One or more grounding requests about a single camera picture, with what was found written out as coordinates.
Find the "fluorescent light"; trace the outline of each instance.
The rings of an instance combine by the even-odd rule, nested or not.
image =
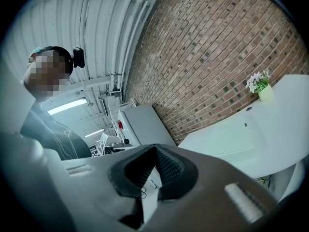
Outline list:
[[[104,129],[100,129],[100,130],[98,130],[98,131],[95,131],[95,132],[93,132],[93,133],[91,133],[91,134],[89,134],[89,135],[87,135],[87,136],[85,136],[85,137],[89,137],[89,136],[91,136],[91,135],[93,135],[93,134],[96,134],[96,133],[98,133],[98,132],[100,132],[100,131],[103,131]]]
[[[83,105],[83,104],[86,104],[87,103],[87,100],[85,98],[82,98],[82,99],[79,99],[77,101],[72,101],[68,104],[65,104],[65,105],[62,105],[62,106],[59,106],[59,107],[56,107],[52,110],[49,110],[47,111],[50,115],[53,115],[53,114],[56,114],[56,113],[59,113],[61,111],[64,111],[64,110],[67,110],[69,108],[72,108],[72,107],[75,107],[75,106],[79,106],[79,105]]]

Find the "wall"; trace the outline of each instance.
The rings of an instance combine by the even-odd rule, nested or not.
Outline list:
[[[271,0],[162,0],[131,67],[126,99],[153,105],[174,141],[257,99],[245,88],[268,69],[308,74],[307,49]]]

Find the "white counter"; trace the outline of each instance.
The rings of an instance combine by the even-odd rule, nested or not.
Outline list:
[[[179,147],[224,159],[252,178],[296,164],[309,154],[309,76],[285,75],[273,89],[273,100],[257,100]]]

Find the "pipe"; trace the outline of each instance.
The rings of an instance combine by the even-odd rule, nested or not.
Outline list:
[[[129,52],[131,50],[131,46],[132,46],[132,43],[133,43],[133,40],[134,40],[134,37],[135,37],[135,33],[136,33],[136,30],[137,30],[137,27],[139,25],[139,22],[140,22],[140,19],[147,7],[147,5],[150,3],[150,0],[146,0],[142,9],[140,10],[140,14],[139,14],[139,17],[137,18],[136,20],[136,23],[135,23],[135,26],[134,26],[134,29],[132,30],[132,33],[131,33],[131,37],[130,37],[130,41],[129,41],[129,45],[126,49],[126,57],[125,57],[125,61],[124,61],[124,64],[123,64],[123,69],[122,69],[122,75],[121,75],[121,81],[120,81],[120,90],[122,88],[122,82],[123,82],[123,78],[124,78],[124,73],[125,73],[125,69],[126,69],[126,64],[127,64],[127,61],[128,61],[128,57],[129,57]]]
[[[119,51],[120,53],[120,57],[119,57],[119,61],[118,61],[118,78],[117,78],[117,88],[120,88],[120,79],[121,79],[121,75],[122,75],[122,70],[123,70],[123,64],[124,64],[124,60],[125,60],[125,53],[126,53],[126,49],[127,49],[127,43],[129,41],[129,37],[130,37],[130,32],[132,30],[132,25],[134,22],[134,19],[136,18],[136,14],[138,12],[138,9],[140,8],[141,3],[143,2],[143,0],[136,0],[135,4],[134,4],[134,8],[133,11],[129,17],[129,20],[127,22],[126,25],[126,29],[123,35],[123,41],[121,44],[121,49]]]
[[[115,38],[114,38],[114,44],[112,46],[112,69],[111,69],[111,84],[110,84],[110,91],[113,90],[114,88],[114,83],[115,83],[115,68],[116,68],[116,58],[117,58],[117,49],[118,49],[118,44],[119,44],[119,39],[120,39],[120,33],[121,33],[121,29],[124,23],[124,19],[126,16],[126,12],[127,9],[130,5],[131,0],[125,0],[124,1],[124,5],[123,5],[123,9],[119,15],[119,20],[118,20],[118,24],[117,24],[117,28],[116,28],[116,34],[115,34]]]

